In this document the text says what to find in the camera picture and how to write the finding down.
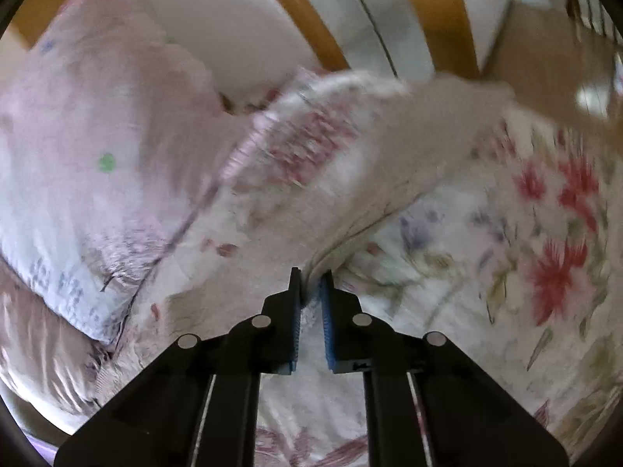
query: folded blanket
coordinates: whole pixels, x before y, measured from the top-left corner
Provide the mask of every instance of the folded blanket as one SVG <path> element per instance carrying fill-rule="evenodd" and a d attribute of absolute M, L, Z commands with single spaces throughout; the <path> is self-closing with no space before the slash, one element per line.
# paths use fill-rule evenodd
<path fill-rule="evenodd" d="M 99 402 L 181 333 L 213 337 L 257 313 L 287 286 L 291 266 L 309 277 L 342 263 L 345 241 L 356 247 L 461 168 L 510 96 L 452 77 L 408 88 L 356 72 L 286 90 L 256 117 L 214 203 L 136 297 L 99 373 Z M 295 375 L 262 379 L 256 465 L 365 463 L 361 378 L 328 373 L 314 317 L 313 307 L 304 312 Z"/>

